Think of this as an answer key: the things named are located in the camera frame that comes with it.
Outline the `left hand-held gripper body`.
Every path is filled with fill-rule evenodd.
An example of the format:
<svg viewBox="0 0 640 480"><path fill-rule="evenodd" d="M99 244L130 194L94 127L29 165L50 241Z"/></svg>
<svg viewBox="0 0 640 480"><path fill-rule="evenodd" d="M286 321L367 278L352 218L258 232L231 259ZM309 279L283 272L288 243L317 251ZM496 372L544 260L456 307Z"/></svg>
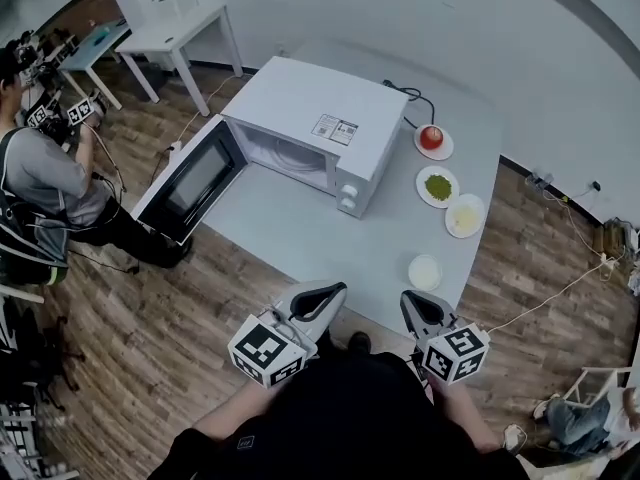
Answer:
<svg viewBox="0 0 640 480"><path fill-rule="evenodd" d="M312 313L294 315L268 306L250 315L228 344L232 363L254 382L274 387L301 372L316 354L318 324Z"/></svg>

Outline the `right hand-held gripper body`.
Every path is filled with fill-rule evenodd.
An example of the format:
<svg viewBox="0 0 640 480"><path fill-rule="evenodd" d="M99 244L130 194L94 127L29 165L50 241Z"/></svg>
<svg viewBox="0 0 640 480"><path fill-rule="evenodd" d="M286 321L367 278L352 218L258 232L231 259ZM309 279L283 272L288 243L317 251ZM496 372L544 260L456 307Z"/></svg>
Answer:
<svg viewBox="0 0 640 480"><path fill-rule="evenodd" d="M426 341L421 367L447 385L478 373L490 347L489 333L475 323Z"/></svg>

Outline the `small white bowl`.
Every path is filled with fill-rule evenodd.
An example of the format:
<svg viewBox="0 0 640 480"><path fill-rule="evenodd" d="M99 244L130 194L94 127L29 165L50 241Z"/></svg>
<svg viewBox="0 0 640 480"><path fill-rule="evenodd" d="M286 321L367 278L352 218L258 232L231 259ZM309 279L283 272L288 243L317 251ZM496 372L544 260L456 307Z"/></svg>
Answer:
<svg viewBox="0 0 640 480"><path fill-rule="evenodd" d="M408 277L416 289L431 292L440 285L442 270L438 261L433 256L421 254L410 262Z"/></svg>

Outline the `green powder pile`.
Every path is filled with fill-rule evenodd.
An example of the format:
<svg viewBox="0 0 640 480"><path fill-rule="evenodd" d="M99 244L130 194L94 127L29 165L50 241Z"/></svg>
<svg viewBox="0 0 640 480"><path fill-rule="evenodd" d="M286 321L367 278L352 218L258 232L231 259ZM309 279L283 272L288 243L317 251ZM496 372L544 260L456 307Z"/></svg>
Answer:
<svg viewBox="0 0 640 480"><path fill-rule="evenodd" d="M445 201L451 197L451 182L444 176L432 174L425 180L426 192L437 201Z"/></svg>

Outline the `white microwave oven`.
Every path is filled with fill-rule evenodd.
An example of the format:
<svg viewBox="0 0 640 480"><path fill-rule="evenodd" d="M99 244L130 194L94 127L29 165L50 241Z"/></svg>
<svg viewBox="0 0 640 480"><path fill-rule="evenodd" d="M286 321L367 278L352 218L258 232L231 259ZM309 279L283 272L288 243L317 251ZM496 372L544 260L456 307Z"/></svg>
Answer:
<svg viewBox="0 0 640 480"><path fill-rule="evenodd" d="M182 244L256 164L333 196L338 210L359 218L386 169L407 103L384 85L274 57L174 154L132 215Z"/></svg>

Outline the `person's right forearm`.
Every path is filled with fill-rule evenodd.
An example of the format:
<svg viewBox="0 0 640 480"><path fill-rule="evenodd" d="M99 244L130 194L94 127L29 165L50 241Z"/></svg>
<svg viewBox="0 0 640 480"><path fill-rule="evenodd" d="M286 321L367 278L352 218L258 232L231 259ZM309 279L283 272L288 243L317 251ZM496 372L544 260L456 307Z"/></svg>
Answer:
<svg viewBox="0 0 640 480"><path fill-rule="evenodd" d="M489 453L502 447L463 383L449 385L433 374L428 374L427 380L434 404L467 433L478 451Z"/></svg>

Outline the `grey table with white legs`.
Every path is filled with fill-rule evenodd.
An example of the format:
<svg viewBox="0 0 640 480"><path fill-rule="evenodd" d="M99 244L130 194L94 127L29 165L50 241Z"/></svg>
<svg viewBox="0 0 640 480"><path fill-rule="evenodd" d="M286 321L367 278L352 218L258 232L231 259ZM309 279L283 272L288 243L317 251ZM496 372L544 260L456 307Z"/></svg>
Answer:
<svg viewBox="0 0 640 480"><path fill-rule="evenodd" d="M501 151L503 122L483 98L410 61L345 42L310 41L295 58L375 82L390 80L422 91L414 122L435 122L454 142L445 167L465 193L489 202ZM349 309L397 333L410 286L408 267L433 256L442 270L438 297L457 306L480 239L458 239L442 210L425 203L415 180L427 159L403 127L372 200L360 219L340 212L314 188L259 165L249 166L206 216L206 224L239 247L298 281L331 279L348 287Z"/></svg>

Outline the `white round plate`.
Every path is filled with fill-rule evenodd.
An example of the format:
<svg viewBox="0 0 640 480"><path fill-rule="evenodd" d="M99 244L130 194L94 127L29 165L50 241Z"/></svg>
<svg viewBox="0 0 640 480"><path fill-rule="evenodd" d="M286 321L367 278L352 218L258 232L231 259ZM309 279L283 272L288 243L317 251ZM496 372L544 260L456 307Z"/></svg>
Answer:
<svg viewBox="0 0 640 480"><path fill-rule="evenodd" d="M446 177L452 185L451 197L445 201L437 201L432 198L425 190L425 180L432 174L439 174ZM460 187L456 177L446 168L438 165L430 165L421 169L415 180L416 190L420 198L430 206L439 209L446 209L460 194Z"/></svg>
<svg viewBox="0 0 640 480"><path fill-rule="evenodd" d="M475 229L473 231L471 231L470 233L459 233L454 228L452 212L454 211L454 209L456 207L461 206L461 205L472 206L472 207L474 207L476 209L476 211L478 213L479 222L476 225ZM447 208L447 210L445 212L445 227L446 227L447 231L452 236L454 236L455 238L466 239L466 238L469 238L469 237L473 236L474 234L476 234L481 229L481 227L483 226L484 221L485 221L485 216L486 216L485 204L478 196L476 196L474 194L470 194L470 193L461 194L458 198L456 198L449 205L449 207Z"/></svg>

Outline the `person's black shirt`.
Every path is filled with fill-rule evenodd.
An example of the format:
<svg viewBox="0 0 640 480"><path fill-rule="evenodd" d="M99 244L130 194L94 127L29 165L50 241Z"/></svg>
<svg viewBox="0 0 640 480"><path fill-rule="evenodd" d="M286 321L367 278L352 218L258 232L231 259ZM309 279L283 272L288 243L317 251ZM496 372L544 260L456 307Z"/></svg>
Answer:
<svg viewBox="0 0 640 480"><path fill-rule="evenodd" d="M391 353L316 360L224 440L192 427L148 480L529 480L481 453Z"/></svg>

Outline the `white chair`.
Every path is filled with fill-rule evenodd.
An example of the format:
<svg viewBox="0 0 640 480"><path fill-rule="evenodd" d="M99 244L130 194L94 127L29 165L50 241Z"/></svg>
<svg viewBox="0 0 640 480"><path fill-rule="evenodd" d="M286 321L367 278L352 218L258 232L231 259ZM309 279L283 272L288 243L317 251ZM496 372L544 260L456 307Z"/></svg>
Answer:
<svg viewBox="0 0 640 480"><path fill-rule="evenodd" d="M572 407L590 408L611 388L625 385L631 372L631 367L583 367L563 399Z"/></svg>

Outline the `red apple on plate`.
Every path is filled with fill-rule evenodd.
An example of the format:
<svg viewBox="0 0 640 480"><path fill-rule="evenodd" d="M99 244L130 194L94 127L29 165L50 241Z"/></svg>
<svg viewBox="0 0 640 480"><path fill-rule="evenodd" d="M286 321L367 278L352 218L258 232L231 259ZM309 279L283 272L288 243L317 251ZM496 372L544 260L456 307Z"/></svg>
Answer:
<svg viewBox="0 0 640 480"><path fill-rule="evenodd" d="M435 125L439 127L443 132L444 142L438 149L433 151L427 151L423 149L419 143L420 132L425 126L429 126L429 125L420 126L414 131L414 145L416 146L417 150L423 156L432 160L443 161L448 159L453 154L453 151L454 151L454 142L450 134L446 130L444 130L442 127Z"/></svg>

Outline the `brown storage basket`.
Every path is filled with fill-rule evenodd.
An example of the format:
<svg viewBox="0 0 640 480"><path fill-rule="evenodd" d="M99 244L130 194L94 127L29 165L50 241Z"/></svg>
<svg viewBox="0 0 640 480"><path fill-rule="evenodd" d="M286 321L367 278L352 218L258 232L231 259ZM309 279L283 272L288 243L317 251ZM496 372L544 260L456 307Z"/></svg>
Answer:
<svg viewBox="0 0 640 480"><path fill-rule="evenodd" d="M640 252L640 229L628 221L610 219L594 230L593 248L597 254L630 266Z"/></svg>

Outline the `black office chair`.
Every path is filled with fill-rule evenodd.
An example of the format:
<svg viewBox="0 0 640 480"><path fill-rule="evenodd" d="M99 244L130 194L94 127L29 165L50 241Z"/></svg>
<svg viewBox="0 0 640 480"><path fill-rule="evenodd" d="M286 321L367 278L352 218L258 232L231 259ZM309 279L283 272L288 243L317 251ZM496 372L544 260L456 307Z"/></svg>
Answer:
<svg viewBox="0 0 640 480"><path fill-rule="evenodd" d="M0 324L0 404L33 409L42 402L64 413L66 407L56 401L50 386L56 378L61 378L70 391L79 391L79 385L71 381L65 370L65 361L86 360L83 353L71 351L64 339L68 319L59 316L54 326L41 329L33 310L20 311L12 299L5 301L3 315L5 323Z"/></svg>

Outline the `white side table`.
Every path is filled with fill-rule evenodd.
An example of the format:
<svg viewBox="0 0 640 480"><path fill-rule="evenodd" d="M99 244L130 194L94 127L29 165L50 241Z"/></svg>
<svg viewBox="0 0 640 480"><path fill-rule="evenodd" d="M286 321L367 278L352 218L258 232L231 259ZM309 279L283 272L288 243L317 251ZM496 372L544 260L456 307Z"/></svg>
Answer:
<svg viewBox="0 0 640 480"><path fill-rule="evenodd" d="M217 23L221 30L222 37L231 57L231 66L234 75L236 77L242 77L242 62L227 8L224 4L214 5L213 7L194 7L182 17L171 17L162 23L145 24L123 41L116 48L116 52L125 61L153 103L160 101L159 96L134 61L133 55L147 53L167 54L172 60L197 110L203 117L207 117L210 115L208 104L205 102L191 75L186 57L181 50L188 42L214 23Z"/></svg>

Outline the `light blue table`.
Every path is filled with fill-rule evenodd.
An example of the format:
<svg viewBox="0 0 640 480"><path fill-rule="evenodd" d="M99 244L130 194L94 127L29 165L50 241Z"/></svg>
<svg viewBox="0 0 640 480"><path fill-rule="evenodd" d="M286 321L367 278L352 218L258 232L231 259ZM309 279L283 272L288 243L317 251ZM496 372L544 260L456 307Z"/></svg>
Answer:
<svg viewBox="0 0 640 480"><path fill-rule="evenodd" d="M59 72L81 98L86 98L87 94L73 78L73 72L84 72L113 107L122 109L122 104L97 75L93 65L106 53L119 62L114 46L129 33L130 27L125 19L98 25L79 43L75 52L61 62Z"/></svg>

